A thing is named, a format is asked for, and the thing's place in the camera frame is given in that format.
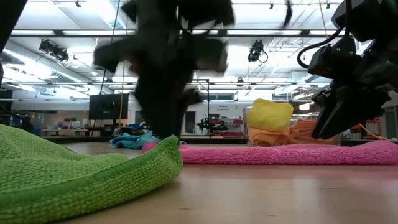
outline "ceiling light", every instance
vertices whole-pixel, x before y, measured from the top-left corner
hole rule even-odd
[[[52,30],[13,30],[11,35],[55,35]]]
[[[90,8],[94,9],[95,12],[113,29],[122,28],[125,29],[126,25],[123,21],[120,21],[117,15],[117,11],[112,5],[110,0],[90,0],[88,1]]]
[[[14,88],[19,88],[21,90],[27,90],[27,91],[36,91],[34,88],[27,86],[27,85],[11,85],[7,84],[8,86],[14,87]]]
[[[310,104],[309,103],[305,103],[305,104],[302,104],[302,105],[298,106],[298,108],[300,110],[309,110],[310,109]]]

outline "green microfiber towel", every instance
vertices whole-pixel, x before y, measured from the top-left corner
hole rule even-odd
[[[128,159],[74,153],[0,125],[0,223],[46,223],[111,207],[172,182],[182,168],[178,139]]]

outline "wooden floor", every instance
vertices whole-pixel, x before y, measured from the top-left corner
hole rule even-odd
[[[68,144],[85,154],[138,151]],[[396,166],[185,166],[173,184],[63,223],[398,223]]]

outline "clear plastic container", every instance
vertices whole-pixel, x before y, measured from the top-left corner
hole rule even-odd
[[[253,142],[251,142],[250,139],[249,139],[248,126],[247,126],[247,122],[246,122],[247,112],[248,112],[248,110],[250,108],[252,108],[252,106],[247,106],[247,107],[243,108],[243,110],[242,110],[242,113],[243,113],[243,125],[244,125],[244,138],[245,138],[246,144],[248,146],[255,146],[255,144]],[[302,117],[300,119],[316,120],[318,118],[318,116],[319,116],[319,113],[318,112],[314,112],[314,113],[309,113],[305,117]],[[297,119],[292,119],[292,122],[290,123],[290,126],[293,126],[295,124],[295,122],[297,122]],[[327,144],[339,145],[340,144],[340,134],[328,139]],[[274,144],[274,145],[269,145],[269,146],[280,146],[280,144]]]

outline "yellow cloth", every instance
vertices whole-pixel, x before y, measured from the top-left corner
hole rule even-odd
[[[255,146],[275,146],[287,143],[293,106],[256,99],[246,113],[248,136]]]
[[[270,131],[248,127],[249,140],[254,146],[267,147],[283,145],[287,143],[288,135],[288,128],[285,128],[285,130],[281,133],[273,133]]]
[[[289,144],[334,144],[334,138],[323,140],[311,137],[315,129],[315,120],[298,120],[290,127],[290,134],[287,140]]]
[[[256,99],[252,106],[246,114],[248,127],[275,133],[283,133],[289,127],[293,115],[293,106],[289,103]]]

